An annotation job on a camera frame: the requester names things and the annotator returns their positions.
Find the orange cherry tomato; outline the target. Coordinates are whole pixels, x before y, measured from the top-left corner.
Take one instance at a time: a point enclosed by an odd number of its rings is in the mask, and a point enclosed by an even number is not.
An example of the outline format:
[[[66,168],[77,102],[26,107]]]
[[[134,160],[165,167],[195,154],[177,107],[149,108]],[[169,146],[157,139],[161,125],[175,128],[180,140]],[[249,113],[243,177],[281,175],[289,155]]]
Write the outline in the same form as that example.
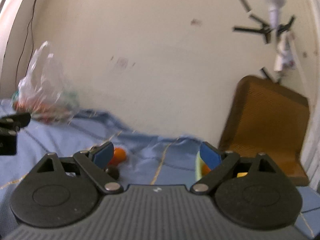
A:
[[[108,163],[109,165],[118,166],[127,159],[126,151],[123,148],[116,147],[114,149],[113,157]]]

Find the pink wall sticker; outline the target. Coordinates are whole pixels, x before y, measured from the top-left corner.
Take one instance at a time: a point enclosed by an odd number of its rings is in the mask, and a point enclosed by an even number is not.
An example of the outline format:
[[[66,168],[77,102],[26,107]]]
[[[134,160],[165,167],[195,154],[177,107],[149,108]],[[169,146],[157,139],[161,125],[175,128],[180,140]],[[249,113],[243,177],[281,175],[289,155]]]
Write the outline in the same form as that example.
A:
[[[126,68],[128,63],[129,63],[129,60],[127,58],[119,57],[116,61],[115,66],[117,68]]]

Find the blue checked tablecloth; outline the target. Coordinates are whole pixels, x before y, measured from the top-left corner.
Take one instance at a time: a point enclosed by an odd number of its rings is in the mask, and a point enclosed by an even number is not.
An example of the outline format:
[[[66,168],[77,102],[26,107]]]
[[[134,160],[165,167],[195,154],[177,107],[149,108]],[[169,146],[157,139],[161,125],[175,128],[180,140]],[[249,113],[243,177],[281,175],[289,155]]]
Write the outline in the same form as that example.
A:
[[[107,141],[127,155],[116,166],[119,194],[103,194],[73,159]],[[202,143],[135,132],[107,112],[30,120],[16,155],[1,155],[1,239],[319,239],[319,194],[264,153],[240,157],[210,194],[193,194]]]

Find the clear plastic bag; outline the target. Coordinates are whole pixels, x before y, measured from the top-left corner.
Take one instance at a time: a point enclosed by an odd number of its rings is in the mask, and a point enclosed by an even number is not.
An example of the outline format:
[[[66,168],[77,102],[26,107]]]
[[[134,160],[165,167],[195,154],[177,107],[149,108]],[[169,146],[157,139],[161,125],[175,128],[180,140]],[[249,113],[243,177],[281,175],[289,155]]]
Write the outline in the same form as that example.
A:
[[[79,112],[78,94],[50,42],[35,50],[11,104],[15,111],[29,113],[33,120],[46,124],[69,122]]]

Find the brown woven chair back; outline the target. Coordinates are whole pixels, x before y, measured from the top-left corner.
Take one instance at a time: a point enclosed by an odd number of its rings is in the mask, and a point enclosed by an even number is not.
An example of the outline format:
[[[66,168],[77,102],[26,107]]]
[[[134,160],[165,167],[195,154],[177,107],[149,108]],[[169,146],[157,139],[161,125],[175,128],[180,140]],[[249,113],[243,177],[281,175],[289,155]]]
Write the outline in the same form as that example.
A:
[[[307,186],[308,176],[300,153],[310,111],[306,97],[256,76],[237,84],[219,149],[242,157],[266,153],[297,186]]]

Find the white wall socket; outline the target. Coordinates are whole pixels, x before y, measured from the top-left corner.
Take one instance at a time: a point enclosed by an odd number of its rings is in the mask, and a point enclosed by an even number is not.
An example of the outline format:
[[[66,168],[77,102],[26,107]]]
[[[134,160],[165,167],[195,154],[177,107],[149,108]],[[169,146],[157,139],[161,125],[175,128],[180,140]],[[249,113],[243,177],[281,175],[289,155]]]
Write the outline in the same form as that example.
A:
[[[295,67],[295,59],[290,47],[290,35],[284,32],[280,35],[276,46],[276,59],[274,63],[274,71],[283,73],[285,70]]]

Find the light green plastic basket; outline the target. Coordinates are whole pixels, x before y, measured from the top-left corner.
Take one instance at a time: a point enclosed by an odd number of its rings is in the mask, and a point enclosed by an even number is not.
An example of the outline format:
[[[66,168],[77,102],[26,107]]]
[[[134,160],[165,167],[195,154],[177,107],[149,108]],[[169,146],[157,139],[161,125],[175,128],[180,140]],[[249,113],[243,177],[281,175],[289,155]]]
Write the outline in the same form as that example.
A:
[[[196,155],[195,160],[195,180],[198,181],[202,178],[202,167],[204,165],[204,162],[200,156],[200,152]]]

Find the dark purple tomato centre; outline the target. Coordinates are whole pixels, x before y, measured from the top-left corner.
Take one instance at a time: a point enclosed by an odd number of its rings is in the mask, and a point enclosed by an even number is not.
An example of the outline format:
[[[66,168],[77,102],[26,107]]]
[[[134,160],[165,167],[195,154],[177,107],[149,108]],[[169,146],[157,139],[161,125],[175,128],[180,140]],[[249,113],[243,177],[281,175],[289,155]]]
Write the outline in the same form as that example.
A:
[[[108,165],[106,168],[105,168],[105,172],[111,177],[113,178],[114,180],[118,180],[119,177],[120,177],[120,173],[119,173],[119,170],[116,166],[113,166],[113,165]]]

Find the orange mandarin left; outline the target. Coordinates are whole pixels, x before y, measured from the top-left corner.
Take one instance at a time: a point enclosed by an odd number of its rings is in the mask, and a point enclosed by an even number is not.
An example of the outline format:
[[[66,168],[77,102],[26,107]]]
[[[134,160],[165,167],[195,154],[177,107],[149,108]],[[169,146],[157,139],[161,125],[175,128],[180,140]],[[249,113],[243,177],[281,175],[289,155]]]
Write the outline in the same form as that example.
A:
[[[201,174],[203,177],[206,176],[210,171],[211,169],[206,164],[202,165]]]

